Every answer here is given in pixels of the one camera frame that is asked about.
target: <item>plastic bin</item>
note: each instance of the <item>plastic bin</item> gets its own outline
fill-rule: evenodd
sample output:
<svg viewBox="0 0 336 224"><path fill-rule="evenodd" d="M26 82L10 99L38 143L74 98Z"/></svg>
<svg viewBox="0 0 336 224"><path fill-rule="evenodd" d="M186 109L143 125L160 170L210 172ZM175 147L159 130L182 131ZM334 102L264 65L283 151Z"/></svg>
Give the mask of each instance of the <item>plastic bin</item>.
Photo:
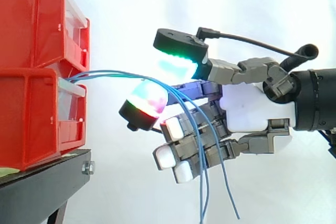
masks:
<svg viewBox="0 0 336 224"><path fill-rule="evenodd" d="M52 69L0 69L0 167L19 170L83 146L86 89Z"/></svg>
<svg viewBox="0 0 336 224"><path fill-rule="evenodd" d="M1 68L89 70L89 21L73 0L0 0Z"/></svg>

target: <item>metal bolt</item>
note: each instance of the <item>metal bolt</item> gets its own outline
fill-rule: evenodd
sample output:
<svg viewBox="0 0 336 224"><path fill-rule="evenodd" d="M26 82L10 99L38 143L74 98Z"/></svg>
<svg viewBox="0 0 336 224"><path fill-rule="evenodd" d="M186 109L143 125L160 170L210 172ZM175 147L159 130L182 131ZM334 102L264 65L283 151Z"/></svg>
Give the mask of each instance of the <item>metal bolt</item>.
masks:
<svg viewBox="0 0 336 224"><path fill-rule="evenodd" d="M94 161L85 161L82 165L82 173L84 175L93 175L96 168Z"/></svg>

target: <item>blue wire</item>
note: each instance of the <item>blue wire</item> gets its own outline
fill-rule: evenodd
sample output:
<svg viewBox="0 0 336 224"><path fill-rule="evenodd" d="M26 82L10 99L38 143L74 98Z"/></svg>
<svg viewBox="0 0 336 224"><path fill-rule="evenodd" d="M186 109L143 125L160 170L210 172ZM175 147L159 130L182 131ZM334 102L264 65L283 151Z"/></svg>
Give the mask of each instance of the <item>blue wire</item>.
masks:
<svg viewBox="0 0 336 224"><path fill-rule="evenodd" d="M149 80L161 85L162 87L164 87L167 91L172 93L175 96L175 98L178 100L178 102L180 103L184 112L186 113L188 119L192 123L192 126L194 128L194 131L195 131L197 139L198 139L198 154L199 154L199 157L200 157L199 168L200 168L200 176L201 176L200 177L200 193L199 193L200 194L200 206L201 206L201 209L200 209L201 222L200 223L203 223L203 219L204 219L206 209L207 209L207 206L208 206L208 201L209 201L208 173L207 173L206 167L205 168L203 167L203 163L206 165L206 160L205 160L203 144L202 144L202 141L201 141L201 136L200 136L200 133L198 131L197 124L195 122L195 119L191 116L191 114L190 114L188 108L186 107L186 105L184 104L183 100L181 99L181 94L182 93L180 91L178 91L176 89L173 89L172 87L166 85L165 83L161 83L160 81L157 81L153 78L148 78L148 77L145 77L145 76L139 76L139 75L135 75L135 74L123 73L122 71L109 70L109 72L114 72L114 73L117 72L117 73L120 73L120 74L99 74L99 75L88 76L88 77L79 77L79 76L82 76L84 74L91 74L93 72L97 73L97 72L106 72L106 71L104 71L104 70L88 71L88 72L84 72L84 73L81 73L81 74L77 74L76 76L73 76L71 78L68 78L68 80L70 80L70 81L89 80L89 79L94 79L94 78L97 78L97 77L127 77L127 78L144 78L144 79L146 78L146 79L149 79ZM204 209L203 209L203 172L202 171L205 171L206 189L207 189L206 202L205 202Z"/></svg>
<svg viewBox="0 0 336 224"><path fill-rule="evenodd" d="M205 121L207 122L207 124L209 125L212 133L214 134L215 136L215 143L216 143L216 147L217 147L217 150L218 150L218 155L219 155L219 158L220 158L220 165L222 166L222 171L223 171L223 175L224 175L224 181L225 181L225 186L226 186L226 190L227 190L227 193L229 194L229 198L230 198L230 201L231 201L231 204L233 206L233 209L235 211L235 214L236 214L236 217L237 219L239 220L240 219L240 216L239 216L239 213L238 213L238 210L237 210L237 207L236 207L236 204L235 204L235 200L233 199L233 196L232 196L232 193L231 193L231 190L230 190L230 186L229 186L229 182L228 182L228 178L227 178L227 174L226 174L226 169L225 169L225 165L224 165L224 161L223 161L223 156L222 156L222 153L221 153L221 149L220 149L220 146L219 146L219 139L218 139L218 136L217 136L217 133L215 131L215 128L213 127L213 125L211 124L209 118L206 116L206 114L201 110L200 107L197 106L197 104L194 103L193 100L191 100L188 96L186 96L185 94L181 93L182 96L188 101L190 102L193 106L195 106L195 108L198 110L199 113L202 114L202 116L204 117Z"/></svg>
<svg viewBox="0 0 336 224"><path fill-rule="evenodd" d="M82 76L84 74L91 74L91 73L98 73L98 72L114 72L114 73L122 73L122 74L130 74L130 73L127 73L127 72L123 72L123 71L113 71L113 70L97 70L97 71L88 71L88 72L84 72L84 73L80 73L80 74L77 74L75 76L73 76L73 78L77 77L77 76ZM145 77L145 76L139 76L139 75L134 75L134 76L138 76L139 78L146 78L146 79L153 79L153 78L148 78L148 77ZM227 189L227 192L229 194L229 197L230 197L230 200L231 200L231 203L233 205L233 208L234 208L234 211L235 211L235 214L237 216L238 219L240 219L240 216L239 216L239 213L238 213L238 210L236 208L236 205L235 205L235 202L234 202L234 199L233 199L233 196L232 196L232 193L231 193L231 190L229 188L229 184L228 184L228 178L227 178L227 174L226 174L226 169L225 169L225 165L224 165L224 162L223 162L223 156L222 156L222 153L220 151L220 146L219 146L219 139L218 139L218 136L215 132L215 129L213 128L210 120L208 119L208 117L205 115L205 113L189 98L187 97L185 94L179 92L178 90L176 90L177 93L179 93L179 95L183 96L187 101L189 101L192 105L194 105L196 107L196 109L203 115L203 117L205 118L206 122L208 123L209 127L211 128L212 130L212 133L214 134L214 137L215 137L215 142L216 142L216 147L217 147L217 150L218 150L218 154L219 154L219 157L220 157L220 164L221 164L221 167L222 167L222 170L223 170L223 175L224 175L224 180L225 180L225 185L226 185L226 189Z"/></svg>

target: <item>white backdrop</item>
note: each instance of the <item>white backdrop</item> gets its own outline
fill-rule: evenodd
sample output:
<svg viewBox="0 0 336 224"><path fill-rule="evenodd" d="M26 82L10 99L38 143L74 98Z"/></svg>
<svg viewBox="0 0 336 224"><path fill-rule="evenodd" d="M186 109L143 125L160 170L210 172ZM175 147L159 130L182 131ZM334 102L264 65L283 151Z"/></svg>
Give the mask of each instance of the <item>white backdrop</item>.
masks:
<svg viewBox="0 0 336 224"><path fill-rule="evenodd" d="M75 0L91 20L91 69L147 73L158 28L195 33L198 26L247 36L295 51L314 43L320 56L301 67L336 67L334 0ZM283 57L251 45L209 41L210 57L238 62ZM156 133L133 133L118 114L134 88L129 80L87 83L87 148L97 170L69 201L65 224L198 223L198 179L175 184L159 172ZM275 155L226 162L241 221L235 219L220 167L209 172L207 223L335 223L336 160L317 133L293 133Z"/></svg>

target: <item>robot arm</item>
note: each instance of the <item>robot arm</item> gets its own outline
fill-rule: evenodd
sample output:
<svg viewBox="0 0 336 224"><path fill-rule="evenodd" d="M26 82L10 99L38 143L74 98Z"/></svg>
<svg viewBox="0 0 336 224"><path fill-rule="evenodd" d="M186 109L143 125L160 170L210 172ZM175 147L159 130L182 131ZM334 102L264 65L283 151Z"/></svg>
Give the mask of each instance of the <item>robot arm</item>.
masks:
<svg viewBox="0 0 336 224"><path fill-rule="evenodd" d="M318 49L311 44L301 47L296 55L281 64L271 58L253 58L238 65L223 60L208 59L204 35L186 36L180 32L159 29L154 46L170 54L192 55L198 63L192 83L176 86L192 100L208 98L201 109L209 117L220 139L222 157L233 159L240 153L274 153L274 139L290 137L290 128L297 131L318 130L336 146L336 69L290 71L308 59L314 59ZM184 47L184 43L195 44ZM169 97L168 105L176 103ZM196 110L191 111L198 125L207 166L220 164L218 150L209 126ZM200 174L198 145L193 128L185 114L161 123L166 144L154 151L159 169L173 168L177 183L192 180ZM245 133L240 139L232 133Z"/></svg>

